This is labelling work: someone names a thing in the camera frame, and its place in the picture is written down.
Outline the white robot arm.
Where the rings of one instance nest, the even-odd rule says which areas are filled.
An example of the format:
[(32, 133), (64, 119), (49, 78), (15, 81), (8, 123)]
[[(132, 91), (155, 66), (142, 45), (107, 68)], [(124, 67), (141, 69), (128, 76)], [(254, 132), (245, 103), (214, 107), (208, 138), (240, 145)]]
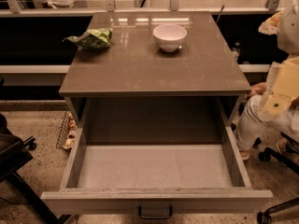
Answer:
[(289, 55), (282, 63), (272, 62), (268, 71), (259, 116), (271, 120), (280, 117), (299, 96), (299, 0), (292, 0), (263, 22), (259, 32), (276, 35), (278, 48)]

